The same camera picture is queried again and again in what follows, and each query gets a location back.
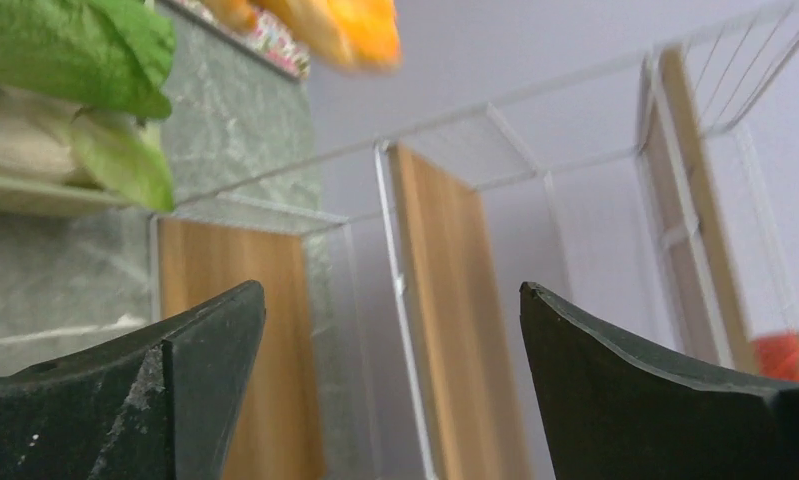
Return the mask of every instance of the leafy green vegetable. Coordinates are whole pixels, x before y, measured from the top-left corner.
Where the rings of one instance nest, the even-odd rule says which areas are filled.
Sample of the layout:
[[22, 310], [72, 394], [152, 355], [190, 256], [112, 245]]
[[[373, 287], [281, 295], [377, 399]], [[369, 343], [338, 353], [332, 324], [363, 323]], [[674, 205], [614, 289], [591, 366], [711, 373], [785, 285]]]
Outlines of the leafy green vegetable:
[[126, 0], [0, 0], [0, 84], [162, 119], [171, 22]]
[[124, 116], [102, 111], [85, 111], [72, 123], [72, 156], [99, 185], [152, 210], [175, 209], [156, 125], [138, 133]]

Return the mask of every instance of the white wall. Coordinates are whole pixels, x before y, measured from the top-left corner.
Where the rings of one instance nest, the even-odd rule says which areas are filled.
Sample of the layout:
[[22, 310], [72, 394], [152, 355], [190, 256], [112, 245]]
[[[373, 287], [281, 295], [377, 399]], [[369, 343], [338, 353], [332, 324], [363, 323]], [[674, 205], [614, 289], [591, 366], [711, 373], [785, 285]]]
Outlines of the white wall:
[[[655, 40], [684, 34], [764, 3], [398, 0], [406, 57], [400, 72], [374, 79], [315, 69], [309, 89], [318, 148], [327, 151], [388, 133], [458, 106], [642, 49]], [[627, 76], [631, 73], [621, 73], [613, 85], [593, 85], [562, 94], [551, 103], [525, 107], [530, 111], [514, 109], [506, 113], [515, 129], [533, 139], [530, 147], [545, 161], [573, 160], [626, 146], [634, 138], [633, 99], [637, 85]], [[609, 88], [616, 89], [616, 93], [602, 93]], [[566, 95], [590, 95], [593, 100], [583, 101], [586, 107], [575, 109]], [[782, 162], [799, 162], [799, 146], [793, 153], [791, 159], [774, 158], [770, 168], [777, 169]], [[342, 162], [345, 167], [338, 168], [338, 163], [324, 169], [324, 206], [349, 215], [377, 208], [374, 171], [367, 152]], [[780, 189], [781, 193], [774, 191], [774, 195], [788, 196], [778, 208], [783, 216], [791, 217], [789, 212], [796, 208], [799, 196], [789, 177], [780, 182], [776, 182], [779, 185], [774, 190]], [[518, 374], [524, 421], [536, 451], [538, 479], [553, 478], [553, 474], [519, 332], [520, 282], [540, 281], [564, 291], [566, 267], [571, 271], [575, 301], [648, 338], [674, 344], [666, 302], [652, 290], [657, 273], [654, 268], [642, 266], [654, 252], [647, 240], [631, 162], [624, 160], [588, 173], [568, 174], [556, 183], [566, 203], [561, 224], [568, 245], [563, 255], [553, 247], [545, 197], [537, 183], [485, 195], [500, 295], [510, 322], [512, 361]], [[611, 225], [618, 228], [609, 230]], [[743, 236], [745, 230], [738, 232]], [[602, 250], [609, 245], [609, 236], [616, 239], [618, 247], [614, 251]], [[378, 382], [375, 395], [382, 457], [379, 473], [384, 478], [413, 478], [420, 471], [419, 450], [412, 428], [383, 239], [378, 220], [355, 227], [357, 286], [371, 349], [369, 361]], [[789, 248], [799, 249], [799, 236], [788, 242]], [[796, 270], [799, 255], [794, 257]]]

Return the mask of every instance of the red and green object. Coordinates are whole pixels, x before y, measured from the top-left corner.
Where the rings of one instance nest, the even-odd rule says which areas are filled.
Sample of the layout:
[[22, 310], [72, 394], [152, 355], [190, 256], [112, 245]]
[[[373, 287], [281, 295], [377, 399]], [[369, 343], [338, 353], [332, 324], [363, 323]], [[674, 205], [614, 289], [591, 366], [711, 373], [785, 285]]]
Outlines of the red and green object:
[[799, 382], [799, 332], [753, 340], [761, 375]]

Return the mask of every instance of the green marble surface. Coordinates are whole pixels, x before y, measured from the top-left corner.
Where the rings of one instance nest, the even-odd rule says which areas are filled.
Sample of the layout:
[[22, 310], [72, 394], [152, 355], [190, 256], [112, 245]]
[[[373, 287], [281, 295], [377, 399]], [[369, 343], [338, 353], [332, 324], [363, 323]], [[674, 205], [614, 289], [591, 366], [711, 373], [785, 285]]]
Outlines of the green marble surface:
[[[174, 113], [162, 140], [179, 200], [307, 158], [313, 149], [308, 99], [289, 81], [191, 21], [169, 12], [178, 35], [167, 84]], [[310, 169], [242, 189], [264, 201], [318, 209]], [[206, 201], [192, 218], [259, 229], [304, 231], [313, 220]], [[137, 209], [56, 220], [0, 214], [0, 375], [67, 355], [152, 320], [149, 216]], [[331, 476], [357, 462], [338, 327], [329, 304], [324, 238], [306, 242], [314, 348]], [[118, 319], [128, 328], [110, 328]], [[97, 327], [106, 328], [91, 331]]]

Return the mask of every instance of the wooden board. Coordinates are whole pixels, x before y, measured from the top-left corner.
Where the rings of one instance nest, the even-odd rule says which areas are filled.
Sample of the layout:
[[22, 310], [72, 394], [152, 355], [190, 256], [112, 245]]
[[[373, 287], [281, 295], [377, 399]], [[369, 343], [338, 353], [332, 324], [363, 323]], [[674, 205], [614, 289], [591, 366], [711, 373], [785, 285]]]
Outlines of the wooden board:
[[316, 480], [325, 473], [301, 240], [159, 220], [163, 316], [242, 281], [263, 284], [267, 321], [223, 480]]
[[[649, 159], [653, 188], [656, 192], [663, 227], [671, 229], [681, 224], [679, 195], [690, 195], [699, 218], [699, 232], [707, 257], [713, 289], [722, 325], [736, 369], [755, 373], [757, 366], [746, 333], [745, 312], [732, 265], [728, 241], [720, 218], [713, 173], [700, 138], [695, 100], [691, 94], [683, 54], [680, 47], [666, 49], [659, 59], [659, 72], [672, 113], [669, 127], [679, 142], [682, 161], [688, 176], [690, 192], [678, 192], [673, 183], [667, 139], [662, 132], [662, 119], [653, 107], [646, 117], [651, 122], [645, 153]], [[716, 363], [716, 345], [702, 292], [712, 288], [700, 285], [692, 266], [691, 245], [679, 244], [669, 252], [675, 273], [675, 283], [687, 333], [695, 356]]]
[[438, 476], [533, 478], [482, 201], [414, 152], [389, 153]]

